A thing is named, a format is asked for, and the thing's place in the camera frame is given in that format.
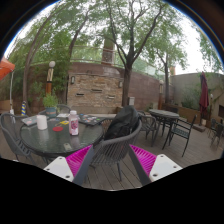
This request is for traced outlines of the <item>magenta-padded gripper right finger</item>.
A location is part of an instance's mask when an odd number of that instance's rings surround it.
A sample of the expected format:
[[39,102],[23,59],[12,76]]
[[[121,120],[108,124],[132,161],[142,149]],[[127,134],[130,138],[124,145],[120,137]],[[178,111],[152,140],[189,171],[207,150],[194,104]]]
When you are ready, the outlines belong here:
[[154,155],[134,145],[129,145],[129,155],[143,186],[182,169],[165,154]]

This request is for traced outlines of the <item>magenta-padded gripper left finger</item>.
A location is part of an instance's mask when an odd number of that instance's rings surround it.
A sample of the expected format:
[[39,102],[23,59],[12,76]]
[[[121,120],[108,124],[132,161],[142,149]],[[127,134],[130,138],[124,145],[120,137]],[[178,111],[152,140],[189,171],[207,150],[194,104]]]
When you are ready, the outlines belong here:
[[67,157],[57,157],[44,170],[81,186],[87,175],[93,155],[93,146],[89,145]]

